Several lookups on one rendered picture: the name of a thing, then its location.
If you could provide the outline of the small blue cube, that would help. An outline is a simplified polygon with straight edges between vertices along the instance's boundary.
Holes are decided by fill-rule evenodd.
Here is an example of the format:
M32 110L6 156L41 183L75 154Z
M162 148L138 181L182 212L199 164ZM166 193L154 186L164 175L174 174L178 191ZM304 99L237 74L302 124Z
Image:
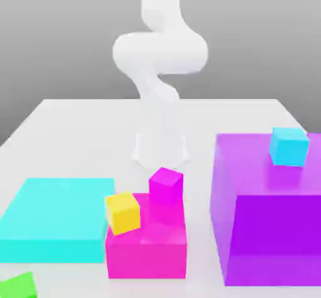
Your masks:
M274 165L303 167L310 140L301 128L274 127L269 153Z

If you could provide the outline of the small yellow cube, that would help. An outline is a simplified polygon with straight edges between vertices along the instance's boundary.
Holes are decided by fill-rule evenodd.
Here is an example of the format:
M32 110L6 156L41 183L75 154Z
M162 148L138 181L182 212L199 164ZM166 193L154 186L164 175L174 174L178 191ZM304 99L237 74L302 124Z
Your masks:
M121 235L141 226L140 205L131 192L105 197L106 217L114 235Z

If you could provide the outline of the large pink box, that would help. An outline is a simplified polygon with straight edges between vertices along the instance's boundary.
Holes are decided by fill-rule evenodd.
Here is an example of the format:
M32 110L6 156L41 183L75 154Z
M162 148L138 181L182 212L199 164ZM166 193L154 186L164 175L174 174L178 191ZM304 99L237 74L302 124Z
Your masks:
M109 279L184 279L187 236L183 200L172 205L135 193L141 228L121 235L108 229L105 252Z

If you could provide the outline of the large purple box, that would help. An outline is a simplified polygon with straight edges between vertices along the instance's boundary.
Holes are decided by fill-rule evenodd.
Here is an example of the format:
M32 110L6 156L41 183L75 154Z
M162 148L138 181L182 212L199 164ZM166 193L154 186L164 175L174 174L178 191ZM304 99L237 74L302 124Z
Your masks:
M226 286L321 286L321 134L304 167L275 166L269 134L216 137L210 215Z

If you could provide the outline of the small green cube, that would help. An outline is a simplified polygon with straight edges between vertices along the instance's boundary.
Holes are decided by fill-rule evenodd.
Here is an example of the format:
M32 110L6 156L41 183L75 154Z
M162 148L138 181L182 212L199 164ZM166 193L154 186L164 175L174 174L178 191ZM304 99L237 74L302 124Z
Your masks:
M32 272L0 282L0 298L38 298Z

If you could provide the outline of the small magenta cube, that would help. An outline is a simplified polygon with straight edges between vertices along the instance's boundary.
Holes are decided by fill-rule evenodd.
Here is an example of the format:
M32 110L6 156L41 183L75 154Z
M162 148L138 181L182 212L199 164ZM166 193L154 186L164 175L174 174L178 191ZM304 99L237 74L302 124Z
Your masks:
M172 224L182 220L184 175L160 167L149 178L149 205L151 214L160 222Z

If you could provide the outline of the large cyan box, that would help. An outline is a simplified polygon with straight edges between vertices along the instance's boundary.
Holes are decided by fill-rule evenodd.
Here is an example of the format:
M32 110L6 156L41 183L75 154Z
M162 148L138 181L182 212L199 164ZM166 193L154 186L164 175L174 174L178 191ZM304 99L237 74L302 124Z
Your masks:
M102 263L112 178L28 178L0 218L0 263Z

